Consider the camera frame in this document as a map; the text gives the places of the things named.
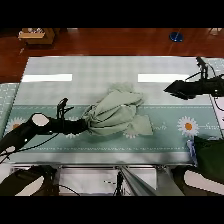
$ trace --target towel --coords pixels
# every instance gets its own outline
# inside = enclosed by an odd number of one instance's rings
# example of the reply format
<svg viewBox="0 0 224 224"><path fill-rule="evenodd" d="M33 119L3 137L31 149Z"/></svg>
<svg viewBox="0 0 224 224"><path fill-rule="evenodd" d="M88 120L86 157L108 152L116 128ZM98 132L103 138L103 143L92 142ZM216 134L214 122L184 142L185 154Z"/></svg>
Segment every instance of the towel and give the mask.
<svg viewBox="0 0 224 224"><path fill-rule="evenodd" d="M87 108L82 118L93 135L106 136L120 131L133 136L152 135L149 117L136 114L143 102L143 94L134 92L131 83L115 83L103 99Z"/></svg>

